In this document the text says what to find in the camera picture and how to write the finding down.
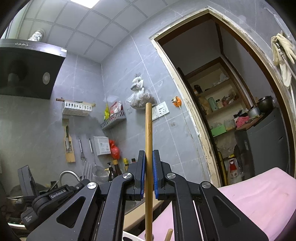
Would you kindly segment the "white plastic utensil holder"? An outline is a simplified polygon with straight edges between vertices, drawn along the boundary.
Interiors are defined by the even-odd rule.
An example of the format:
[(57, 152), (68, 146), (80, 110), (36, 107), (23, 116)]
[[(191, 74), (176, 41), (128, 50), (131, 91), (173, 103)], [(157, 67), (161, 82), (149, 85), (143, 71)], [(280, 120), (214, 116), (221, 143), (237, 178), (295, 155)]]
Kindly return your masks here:
[(132, 240), (132, 241), (145, 241), (145, 231), (143, 231), (140, 235), (136, 236), (132, 233), (123, 231), (122, 232), (122, 240)]

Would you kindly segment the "thick bamboo chopstick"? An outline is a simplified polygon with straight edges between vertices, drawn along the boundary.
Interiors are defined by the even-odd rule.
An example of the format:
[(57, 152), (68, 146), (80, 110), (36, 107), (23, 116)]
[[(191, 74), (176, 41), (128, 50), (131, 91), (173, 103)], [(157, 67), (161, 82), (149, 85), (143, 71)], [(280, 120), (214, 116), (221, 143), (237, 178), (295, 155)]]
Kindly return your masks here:
[(152, 240), (152, 206), (153, 206), (153, 174), (152, 174), (152, 104), (145, 105), (145, 240)]

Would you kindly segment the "steel sink faucet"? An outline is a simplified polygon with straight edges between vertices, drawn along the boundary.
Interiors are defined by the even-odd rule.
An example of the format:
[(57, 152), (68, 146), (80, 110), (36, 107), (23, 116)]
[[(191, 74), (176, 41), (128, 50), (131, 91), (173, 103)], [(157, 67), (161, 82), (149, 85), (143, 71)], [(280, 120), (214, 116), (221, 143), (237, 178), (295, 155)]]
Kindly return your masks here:
[(81, 178), (74, 171), (65, 170), (65, 171), (62, 171), (59, 175), (60, 186), (63, 186), (65, 184), (68, 184), (70, 182), (75, 182), (75, 181), (80, 182)]

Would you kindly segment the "hanging steel strainer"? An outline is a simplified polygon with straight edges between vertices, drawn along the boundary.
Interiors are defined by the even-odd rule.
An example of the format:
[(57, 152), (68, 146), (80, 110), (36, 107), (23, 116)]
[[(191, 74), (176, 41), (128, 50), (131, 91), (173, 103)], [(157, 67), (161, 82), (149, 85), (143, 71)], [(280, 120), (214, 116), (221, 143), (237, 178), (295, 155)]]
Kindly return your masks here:
[(90, 150), (94, 159), (94, 164), (92, 167), (92, 180), (97, 183), (106, 183), (108, 181), (107, 172), (105, 171), (104, 168), (96, 164), (96, 156), (92, 146), (91, 138), (89, 138), (89, 145), (90, 145)]

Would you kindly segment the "yellow-label sauce bottle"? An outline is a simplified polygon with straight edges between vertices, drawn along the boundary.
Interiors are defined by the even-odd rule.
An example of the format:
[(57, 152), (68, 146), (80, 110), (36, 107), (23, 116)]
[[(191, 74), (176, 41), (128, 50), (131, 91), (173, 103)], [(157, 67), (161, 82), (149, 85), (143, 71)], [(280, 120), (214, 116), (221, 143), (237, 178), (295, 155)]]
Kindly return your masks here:
[(120, 176), (122, 174), (121, 172), (121, 169), (120, 169), (120, 166), (119, 166), (119, 163), (118, 163), (118, 160), (113, 160), (113, 165), (114, 165), (114, 168), (115, 168), (115, 172), (118, 176)]

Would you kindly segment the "hanging steel peeler tool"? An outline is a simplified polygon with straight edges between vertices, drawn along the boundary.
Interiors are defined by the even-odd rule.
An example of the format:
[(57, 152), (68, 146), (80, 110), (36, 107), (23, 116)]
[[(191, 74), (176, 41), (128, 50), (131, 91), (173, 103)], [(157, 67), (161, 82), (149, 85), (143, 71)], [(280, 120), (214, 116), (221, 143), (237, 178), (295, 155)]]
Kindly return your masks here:
[(86, 157), (85, 154), (83, 152), (83, 148), (82, 148), (82, 143), (81, 143), (81, 139), (78, 139), (78, 143), (79, 143), (79, 149), (80, 149), (80, 159), (82, 160), (82, 162), (86, 162)]

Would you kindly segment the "white tissue box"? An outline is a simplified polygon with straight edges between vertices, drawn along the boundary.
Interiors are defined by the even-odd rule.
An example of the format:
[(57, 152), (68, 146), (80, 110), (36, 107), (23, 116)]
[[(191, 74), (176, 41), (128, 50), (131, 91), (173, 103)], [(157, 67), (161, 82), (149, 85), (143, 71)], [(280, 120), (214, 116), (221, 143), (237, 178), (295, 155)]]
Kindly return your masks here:
[(93, 138), (97, 156), (111, 154), (108, 137), (94, 136)]

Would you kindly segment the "green box on shelf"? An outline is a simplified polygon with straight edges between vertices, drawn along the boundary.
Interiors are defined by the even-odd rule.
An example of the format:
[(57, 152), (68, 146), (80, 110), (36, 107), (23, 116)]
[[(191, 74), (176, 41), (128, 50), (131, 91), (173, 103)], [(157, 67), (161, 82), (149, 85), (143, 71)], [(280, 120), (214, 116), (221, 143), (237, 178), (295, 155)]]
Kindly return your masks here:
[(226, 132), (226, 128), (224, 125), (219, 125), (219, 126), (211, 129), (211, 133), (212, 133), (213, 137), (217, 137), (219, 135), (222, 135), (225, 132)]

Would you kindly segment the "plastic bag of dried goods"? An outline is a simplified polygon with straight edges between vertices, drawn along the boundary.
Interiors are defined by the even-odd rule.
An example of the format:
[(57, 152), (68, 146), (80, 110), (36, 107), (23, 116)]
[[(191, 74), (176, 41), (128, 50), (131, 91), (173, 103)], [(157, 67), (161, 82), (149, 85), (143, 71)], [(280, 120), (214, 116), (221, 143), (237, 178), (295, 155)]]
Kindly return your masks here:
[(147, 103), (151, 103), (152, 106), (157, 104), (154, 96), (145, 89), (144, 80), (141, 76), (137, 76), (133, 79), (130, 90), (132, 91), (132, 94), (126, 99), (125, 102), (128, 103), (132, 108), (145, 109), (145, 105)]

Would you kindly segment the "black cooking pot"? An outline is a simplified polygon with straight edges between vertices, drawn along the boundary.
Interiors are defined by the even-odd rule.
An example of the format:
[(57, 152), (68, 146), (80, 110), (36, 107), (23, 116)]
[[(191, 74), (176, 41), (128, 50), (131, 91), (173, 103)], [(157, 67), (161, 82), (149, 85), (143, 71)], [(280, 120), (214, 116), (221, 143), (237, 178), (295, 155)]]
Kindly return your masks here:
[(273, 111), (273, 97), (265, 96), (258, 100), (257, 107), (263, 114), (271, 113)]

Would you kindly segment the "black range hood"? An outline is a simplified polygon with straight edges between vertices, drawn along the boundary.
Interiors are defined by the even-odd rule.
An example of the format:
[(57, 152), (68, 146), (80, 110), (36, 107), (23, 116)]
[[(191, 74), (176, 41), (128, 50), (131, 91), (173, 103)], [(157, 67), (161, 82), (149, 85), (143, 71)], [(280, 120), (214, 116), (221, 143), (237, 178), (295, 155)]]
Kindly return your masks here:
[(1, 39), (1, 95), (50, 99), (66, 56), (51, 44)]

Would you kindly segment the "white rubber gloves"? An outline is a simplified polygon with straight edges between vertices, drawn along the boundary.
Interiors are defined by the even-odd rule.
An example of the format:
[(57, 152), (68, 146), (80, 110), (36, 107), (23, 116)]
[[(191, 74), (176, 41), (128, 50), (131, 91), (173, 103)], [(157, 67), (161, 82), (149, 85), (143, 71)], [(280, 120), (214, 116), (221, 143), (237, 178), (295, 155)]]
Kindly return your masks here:
[(273, 64), (280, 67), (283, 84), (290, 87), (292, 77), (295, 78), (290, 63), (295, 64), (295, 46), (282, 33), (271, 37)]

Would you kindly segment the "grey wall shelf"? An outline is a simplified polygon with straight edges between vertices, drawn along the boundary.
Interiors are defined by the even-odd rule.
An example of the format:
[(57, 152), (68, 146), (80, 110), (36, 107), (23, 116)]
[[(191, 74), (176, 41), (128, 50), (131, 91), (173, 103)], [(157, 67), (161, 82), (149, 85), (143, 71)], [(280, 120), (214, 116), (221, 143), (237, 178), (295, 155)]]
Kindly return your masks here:
[(108, 130), (115, 125), (117, 125), (119, 122), (126, 119), (126, 115), (124, 110), (119, 111), (118, 113), (113, 114), (110, 116), (107, 120), (105, 120), (101, 125), (102, 130)]

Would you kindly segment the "orange wall hook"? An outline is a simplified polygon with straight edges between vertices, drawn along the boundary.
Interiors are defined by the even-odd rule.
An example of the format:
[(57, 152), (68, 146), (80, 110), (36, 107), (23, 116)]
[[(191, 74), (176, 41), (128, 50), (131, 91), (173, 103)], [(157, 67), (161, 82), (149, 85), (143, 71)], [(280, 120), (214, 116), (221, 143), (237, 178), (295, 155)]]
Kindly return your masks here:
[(173, 105), (177, 108), (180, 108), (182, 106), (182, 101), (177, 96), (175, 96), (171, 101), (172, 101)]

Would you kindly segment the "white wall basket rack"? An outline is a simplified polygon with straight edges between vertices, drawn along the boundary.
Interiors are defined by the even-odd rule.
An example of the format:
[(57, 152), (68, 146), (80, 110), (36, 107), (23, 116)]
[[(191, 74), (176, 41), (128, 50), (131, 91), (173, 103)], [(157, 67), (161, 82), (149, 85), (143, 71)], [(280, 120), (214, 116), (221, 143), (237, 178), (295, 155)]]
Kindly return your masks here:
[(84, 101), (70, 101), (63, 98), (56, 98), (56, 101), (63, 102), (63, 115), (88, 116), (92, 112), (92, 109), (96, 106), (95, 103), (88, 103)]

